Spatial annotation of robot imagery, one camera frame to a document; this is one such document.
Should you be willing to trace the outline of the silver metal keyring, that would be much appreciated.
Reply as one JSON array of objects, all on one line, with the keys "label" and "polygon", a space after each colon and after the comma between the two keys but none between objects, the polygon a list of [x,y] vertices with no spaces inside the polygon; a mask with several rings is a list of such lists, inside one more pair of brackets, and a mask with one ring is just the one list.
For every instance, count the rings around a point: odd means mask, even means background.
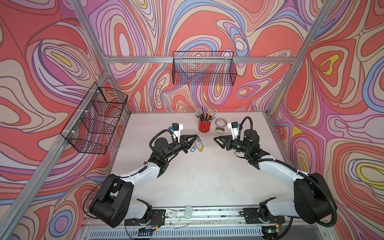
[{"label": "silver metal keyring", "polygon": [[202,136],[198,135],[195,142],[194,142],[194,148],[198,152],[203,152],[204,151],[204,143],[202,141]]}]

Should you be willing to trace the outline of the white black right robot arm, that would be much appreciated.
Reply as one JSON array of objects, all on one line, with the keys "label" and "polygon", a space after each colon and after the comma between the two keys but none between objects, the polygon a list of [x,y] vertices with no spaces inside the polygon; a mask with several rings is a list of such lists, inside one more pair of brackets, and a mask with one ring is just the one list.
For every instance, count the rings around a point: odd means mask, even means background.
[{"label": "white black right robot arm", "polygon": [[245,117],[241,123],[227,123],[218,119],[215,124],[221,132],[228,129],[227,136],[215,137],[214,141],[226,151],[235,151],[238,158],[245,159],[252,167],[271,174],[287,185],[294,196],[288,199],[271,197],[260,202],[254,214],[262,222],[273,217],[302,219],[308,224],[319,224],[330,228],[337,223],[337,204],[331,194],[325,178],[319,173],[306,173],[274,158],[260,147],[260,137],[253,128],[244,130]]}]

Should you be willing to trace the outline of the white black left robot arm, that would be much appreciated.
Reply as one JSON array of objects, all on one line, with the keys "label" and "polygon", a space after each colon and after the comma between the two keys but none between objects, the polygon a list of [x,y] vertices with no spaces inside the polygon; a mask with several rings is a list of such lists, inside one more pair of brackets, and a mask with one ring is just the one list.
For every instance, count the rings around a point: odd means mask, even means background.
[{"label": "white black left robot arm", "polygon": [[153,207],[142,199],[132,200],[134,191],[160,177],[180,152],[187,154],[201,141],[199,135],[181,135],[173,127],[160,131],[150,140],[152,153],[141,168],[121,176],[110,174],[96,187],[89,213],[112,228],[121,223],[149,224]]}]

